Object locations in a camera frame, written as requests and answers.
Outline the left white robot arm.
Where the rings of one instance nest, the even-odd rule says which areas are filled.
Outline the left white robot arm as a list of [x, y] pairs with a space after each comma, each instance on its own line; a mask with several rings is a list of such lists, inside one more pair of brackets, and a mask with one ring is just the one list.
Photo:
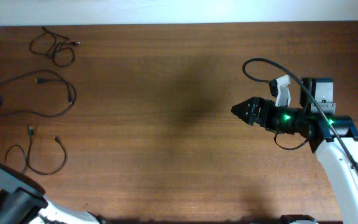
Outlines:
[[89, 212], [77, 212], [53, 203], [41, 185], [0, 163], [0, 224], [99, 222]]

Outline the black USB cable long tail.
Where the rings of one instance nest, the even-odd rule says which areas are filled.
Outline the black USB cable long tail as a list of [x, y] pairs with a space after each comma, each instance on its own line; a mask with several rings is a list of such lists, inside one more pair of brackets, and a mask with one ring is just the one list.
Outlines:
[[43, 114], [34, 110], [16, 110], [16, 111], [12, 111], [12, 112], [8, 112], [8, 113], [4, 113], [4, 114], [0, 114], [0, 117], [6, 117], [6, 116], [14, 116], [17, 114], [33, 114], [36, 116], [40, 116], [43, 118], [56, 118], [59, 116], [63, 116], [64, 114], [66, 114], [68, 111], [71, 110], [71, 108], [75, 105], [76, 103], [76, 99], [77, 99], [77, 91], [76, 88], [73, 84], [71, 84], [69, 81], [67, 81], [66, 79], [64, 79], [61, 75], [59, 75], [57, 72], [54, 72], [53, 70], [49, 70], [49, 69], [41, 69], [41, 70], [33, 70], [27, 73], [24, 73], [22, 75], [18, 75], [15, 76], [13, 78], [4, 80], [2, 82], [0, 82], [0, 88], [16, 81], [16, 80], [20, 80], [23, 78], [27, 78], [27, 77], [31, 77], [31, 76], [35, 76], [38, 73], [49, 73], [53, 76], [56, 77], [56, 79], [51, 79], [51, 78], [35, 78], [34, 82], [36, 84], [45, 84], [45, 83], [49, 83], [49, 82], [61, 82], [63, 83], [66, 88], [67, 88], [67, 93], [68, 93], [68, 106], [62, 110], [61, 112], [55, 113], [55, 114]]

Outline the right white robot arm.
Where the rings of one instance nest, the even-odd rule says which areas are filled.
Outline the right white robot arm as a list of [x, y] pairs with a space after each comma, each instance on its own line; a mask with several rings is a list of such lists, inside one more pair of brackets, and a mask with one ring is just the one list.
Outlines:
[[358, 223], [358, 130], [349, 116], [338, 116], [333, 80], [302, 78], [300, 108], [289, 106], [289, 77], [272, 80], [274, 101], [252, 97], [231, 108], [246, 124], [280, 134], [299, 134], [309, 144], [333, 188], [344, 223]]

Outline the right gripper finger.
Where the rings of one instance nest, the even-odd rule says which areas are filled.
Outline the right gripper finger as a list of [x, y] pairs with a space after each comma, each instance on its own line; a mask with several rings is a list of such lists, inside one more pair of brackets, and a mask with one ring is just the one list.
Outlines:
[[240, 114], [237, 117], [248, 125], [253, 125], [255, 122], [255, 116], [252, 114]]
[[251, 97], [248, 100], [238, 103], [231, 108], [233, 114], [252, 114], [256, 103], [256, 97]]

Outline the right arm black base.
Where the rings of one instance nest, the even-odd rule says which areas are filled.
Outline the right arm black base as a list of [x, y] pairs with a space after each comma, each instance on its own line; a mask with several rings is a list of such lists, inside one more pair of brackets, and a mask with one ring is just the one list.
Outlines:
[[280, 224], [318, 224], [310, 215], [282, 215]]

